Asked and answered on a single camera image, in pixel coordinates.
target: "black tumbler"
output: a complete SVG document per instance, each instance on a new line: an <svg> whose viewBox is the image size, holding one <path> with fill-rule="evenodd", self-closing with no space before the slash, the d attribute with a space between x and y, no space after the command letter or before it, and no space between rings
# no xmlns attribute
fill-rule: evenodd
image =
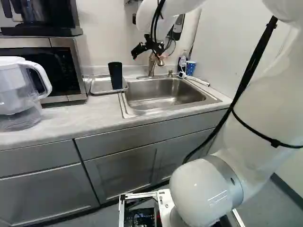
<svg viewBox="0 0 303 227"><path fill-rule="evenodd" d="M110 79L112 81L113 90L122 89L122 63L110 62L108 64Z"/></svg>

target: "faucet handle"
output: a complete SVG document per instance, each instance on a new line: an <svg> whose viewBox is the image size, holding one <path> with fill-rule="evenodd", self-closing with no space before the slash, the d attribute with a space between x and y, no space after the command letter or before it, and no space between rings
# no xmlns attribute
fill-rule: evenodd
<svg viewBox="0 0 303 227"><path fill-rule="evenodd" d="M170 69L170 70L169 70L168 77L172 77L173 74L174 74L174 70L173 70L173 69Z"/></svg>

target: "plastic bottle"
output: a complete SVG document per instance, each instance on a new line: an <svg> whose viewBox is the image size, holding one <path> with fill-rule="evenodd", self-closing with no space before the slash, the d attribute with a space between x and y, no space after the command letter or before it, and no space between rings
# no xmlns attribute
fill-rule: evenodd
<svg viewBox="0 0 303 227"><path fill-rule="evenodd" d="M188 50L183 50L181 55L179 56L179 60L178 60L179 76L182 76L182 73L180 73L180 72L182 72L182 71L185 72L186 71L186 61L188 61L188 56L189 56L189 51Z"/></svg>

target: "soap bottle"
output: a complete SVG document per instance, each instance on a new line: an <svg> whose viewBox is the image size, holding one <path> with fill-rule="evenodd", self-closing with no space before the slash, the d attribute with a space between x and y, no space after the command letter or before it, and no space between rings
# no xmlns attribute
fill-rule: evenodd
<svg viewBox="0 0 303 227"><path fill-rule="evenodd" d="M189 51L188 50L183 50L181 55L179 56L179 60L178 60L178 73L179 76L182 77L182 71L185 72L186 71L186 63L185 66L181 68L180 63L182 64L184 61L188 61L188 57L189 57Z"/></svg>

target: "coffee maker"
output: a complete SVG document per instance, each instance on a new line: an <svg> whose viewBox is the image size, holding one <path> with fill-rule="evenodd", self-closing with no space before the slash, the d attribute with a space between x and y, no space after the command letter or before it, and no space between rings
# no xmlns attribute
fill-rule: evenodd
<svg viewBox="0 0 303 227"><path fill-rule="evenodd" d="M5 17L20 22L15 27L1 27L2 35L69 37L83 34L76 0L1 0L1 3Z"/></svg>

